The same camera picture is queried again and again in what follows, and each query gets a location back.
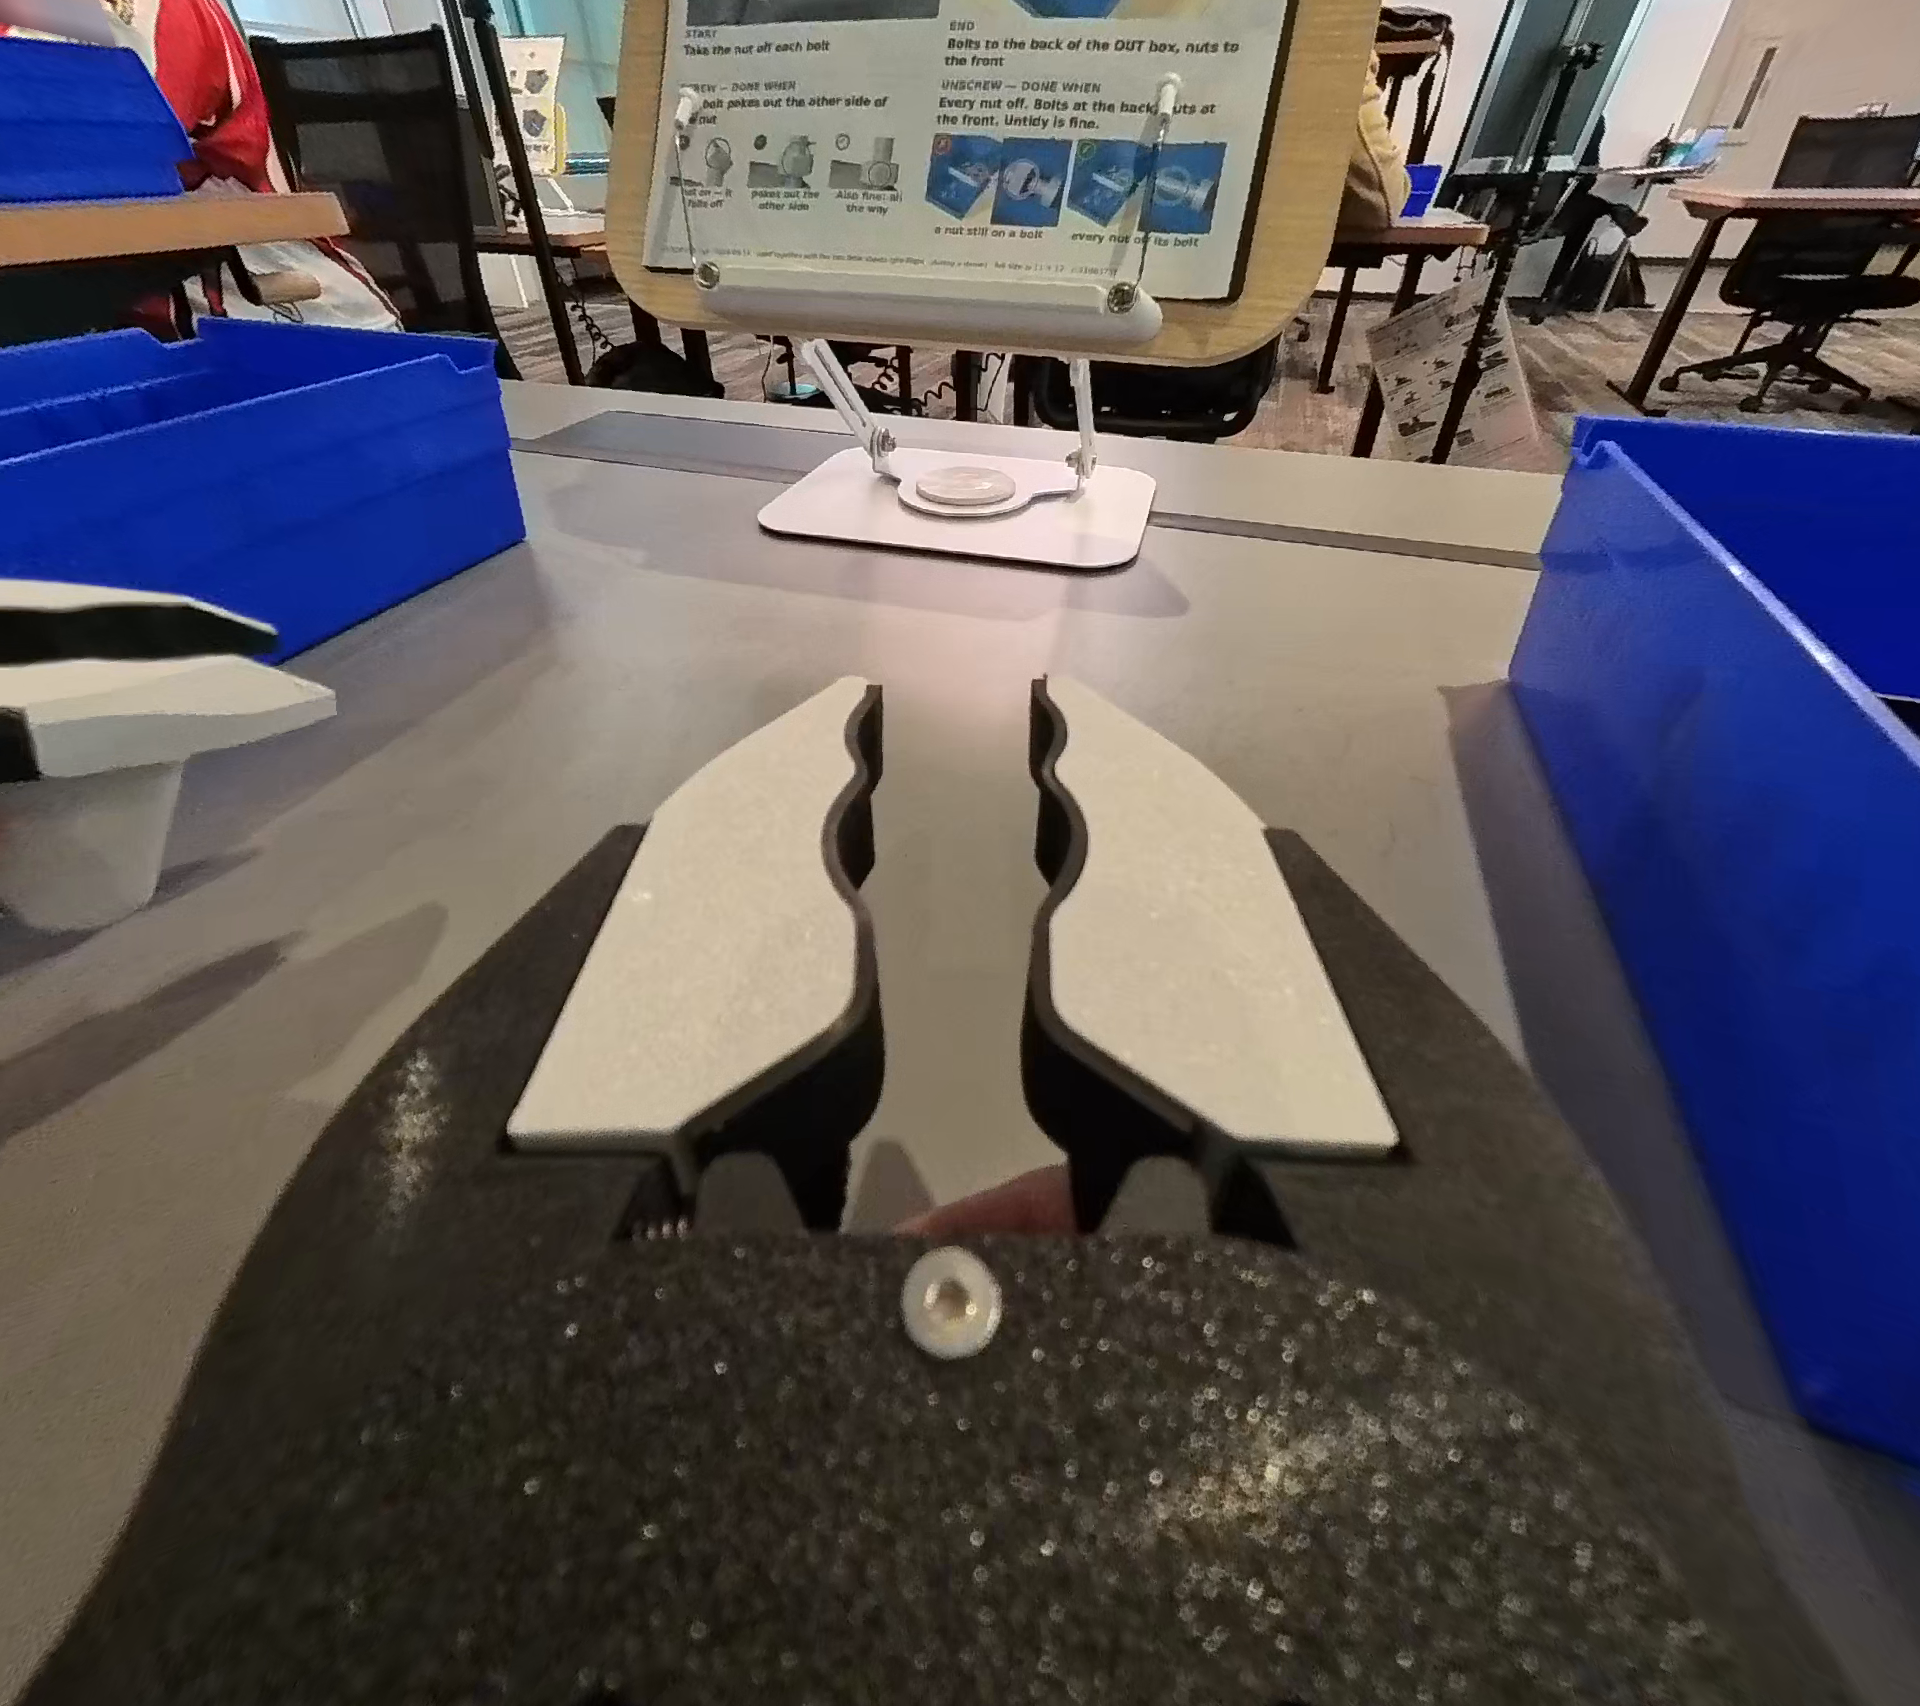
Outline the small document stand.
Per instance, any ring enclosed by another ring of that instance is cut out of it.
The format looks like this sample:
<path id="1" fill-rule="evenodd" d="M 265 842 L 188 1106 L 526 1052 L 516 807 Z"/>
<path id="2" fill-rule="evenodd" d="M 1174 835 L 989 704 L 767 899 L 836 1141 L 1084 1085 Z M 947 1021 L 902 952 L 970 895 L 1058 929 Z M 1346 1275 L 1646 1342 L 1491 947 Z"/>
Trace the small document stand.
<path id="1" fill-rule="evenodd" d="M 563 36 L 498 36 L 511 129 L 535 177 L 557 177 L 566 164 L 566 113 L 560 97 Z"/>

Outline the printed paper sign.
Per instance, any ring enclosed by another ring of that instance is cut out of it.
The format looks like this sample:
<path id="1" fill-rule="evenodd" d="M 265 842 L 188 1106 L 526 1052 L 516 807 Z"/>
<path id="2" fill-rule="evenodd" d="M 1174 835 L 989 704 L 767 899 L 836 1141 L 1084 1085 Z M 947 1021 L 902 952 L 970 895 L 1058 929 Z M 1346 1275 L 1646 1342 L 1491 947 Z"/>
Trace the printed paper sign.
<path id="1" fill-rule="evenodd" d="M 1475 334 L 1485 277 L 1458 277 L 1364 334 L 1381 402 L 1374 455 L 1427 462 Z M 1472 467 L 1521 463 L 1544 433 L 1505 306 L 1482 344 L 1480 375 L 1459 413 L 1449 462 Z"/>

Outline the wooden document stand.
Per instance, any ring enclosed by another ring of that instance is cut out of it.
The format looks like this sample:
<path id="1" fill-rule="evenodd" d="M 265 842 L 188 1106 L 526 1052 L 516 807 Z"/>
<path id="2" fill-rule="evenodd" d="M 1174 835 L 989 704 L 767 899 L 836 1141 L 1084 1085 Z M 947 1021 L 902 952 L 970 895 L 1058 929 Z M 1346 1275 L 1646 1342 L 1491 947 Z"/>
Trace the wooden document stand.
<path id="1" fill-rule="evenodd" d="M 1042 569 L 1132 566 L 1156 484 L 1100 462 L 1091 372 L 1224 363 L 1270 344 L 1308 299 L 1332 247 L 1378 4 L 1293 0 L 1241 277 L 1224 297 L 1182 299 L 1150 294 L 1142 268 L 649 268 L 670 0 L 625 0 L 603 211 L 622 290 L 671 324 L 788 339 L 851 436 L 760 510 L 760 530 Z"/>

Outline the blue plastic bin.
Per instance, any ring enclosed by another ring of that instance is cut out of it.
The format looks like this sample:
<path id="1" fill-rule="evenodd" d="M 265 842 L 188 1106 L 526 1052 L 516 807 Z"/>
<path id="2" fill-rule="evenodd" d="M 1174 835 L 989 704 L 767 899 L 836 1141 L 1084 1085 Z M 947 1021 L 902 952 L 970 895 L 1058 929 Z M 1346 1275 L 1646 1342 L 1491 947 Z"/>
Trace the blue plastic bin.
<path id="1" fill-rule="evenodd" d="M 2 37 L 2 205 L 172 200 L 193 157 L 135 50 Z"/>
<path id="2" fill-rule="evenodd" d="M 1916 437 L 1581 418 L 1505 677 L 1795 1409 L 1916 1467 Z"/>
<path id="3" fill-rule="evenodd" d="M 523 537 L 480 336 L 204 320 L 2 351 L 5 580 L 193 597 L 285 660 Z"/>

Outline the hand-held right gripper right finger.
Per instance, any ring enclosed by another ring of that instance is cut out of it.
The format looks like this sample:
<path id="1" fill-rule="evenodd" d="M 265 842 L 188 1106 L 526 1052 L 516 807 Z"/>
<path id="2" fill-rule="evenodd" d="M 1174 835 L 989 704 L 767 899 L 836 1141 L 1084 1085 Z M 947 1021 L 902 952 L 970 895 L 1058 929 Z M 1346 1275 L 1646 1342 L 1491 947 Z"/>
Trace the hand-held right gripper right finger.
<path id="1" fill-rule="evenodd" d="M 1387 1165 L 1401 1131 L 1257 811 L 1091 686 L 1027 696 L 1021 1093 L 1097 1225 L 1144 1163 L 1262 1232 L 1270 1163 Z"/>

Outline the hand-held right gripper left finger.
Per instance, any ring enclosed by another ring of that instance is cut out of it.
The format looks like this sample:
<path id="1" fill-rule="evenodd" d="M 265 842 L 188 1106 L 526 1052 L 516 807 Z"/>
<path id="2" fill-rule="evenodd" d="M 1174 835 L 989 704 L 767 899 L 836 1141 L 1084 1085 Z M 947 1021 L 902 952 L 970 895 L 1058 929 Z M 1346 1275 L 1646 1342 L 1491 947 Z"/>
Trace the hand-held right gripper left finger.
<path id="1" fill-rule="evenodd" d="M 844 676 L 709 757 L 648 820 L 505 1118 L 523 1156 L 639 1156 L 691 1202 L 770 1161 L 844 1225 L 884 1089 L 872 912 L 884 692 Z"/>

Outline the glass door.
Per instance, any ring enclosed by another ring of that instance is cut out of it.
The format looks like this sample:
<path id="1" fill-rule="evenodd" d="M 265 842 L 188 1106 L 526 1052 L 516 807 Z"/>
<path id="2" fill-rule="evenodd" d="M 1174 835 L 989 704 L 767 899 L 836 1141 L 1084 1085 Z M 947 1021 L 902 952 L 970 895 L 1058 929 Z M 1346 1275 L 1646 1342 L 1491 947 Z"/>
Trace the glass door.
<path id="1" fill-rule="evenodd" d="M 1523 170 L 1550 127 L 1548 170 L 1596 139 L 1654 0 L 1505 0 L 1449 181 Z"/>

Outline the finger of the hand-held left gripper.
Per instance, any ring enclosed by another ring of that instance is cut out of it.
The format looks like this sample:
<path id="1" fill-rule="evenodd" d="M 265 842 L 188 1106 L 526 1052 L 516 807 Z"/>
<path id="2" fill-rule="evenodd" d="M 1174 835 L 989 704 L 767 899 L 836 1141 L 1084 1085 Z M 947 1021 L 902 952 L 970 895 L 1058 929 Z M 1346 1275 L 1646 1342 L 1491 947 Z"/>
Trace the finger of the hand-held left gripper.
<path id="1" fill-rule="evenodd" d="M 39 931 L 151 899 L 191 760 L 337 710 L 330 688 L 249 660 L 35 662 L 2 680 L 2 908 Z"/>
<path id="2" fill-rule="evenodd" d="M 2 665 L 270 660 L 277 629 L 189 595 L 97 584 L 2 580 Z"/>

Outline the black office chair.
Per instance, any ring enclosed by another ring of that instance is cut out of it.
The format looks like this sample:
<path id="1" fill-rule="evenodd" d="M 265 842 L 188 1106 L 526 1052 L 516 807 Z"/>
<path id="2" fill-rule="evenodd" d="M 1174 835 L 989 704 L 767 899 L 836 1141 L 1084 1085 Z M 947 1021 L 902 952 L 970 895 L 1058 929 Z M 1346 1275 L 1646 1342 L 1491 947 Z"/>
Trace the black office chair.
<path id="1" fill-rule="evenodd" d="M 477 143 L 446 29 L 248 40 L 275 151 L 342 208 L 348 257 L 417 334 L 486 339 L 517 379 L 477 256 Z"/>
<path id="2" fill-rule="evenodd" d="M 1773 179 L 1775 190 L 1911 190 L 1916 184 L 1917 115 L 1803 115 L 1794 126 Z M 1739 400 L 1757 412 L 1773 386 L 1794 383 L 1812 396 L 1842 394 L 1853 412 L 1870 387 L 1823 359 L 1838 325 L 1875 324 L 1881 314 L 1917 301 L 1916 277 L 1880 270 L 1887 247 L 1916 249 L 1916 220 L 1890 211 L 1765 211 L 1750 224 L 1727 272 L 1720 301 L 1742 314 L 1729 353 L 1680 365 L 1660 387 L 1678 394 L 1684 379 L 1756 378 Z"/>

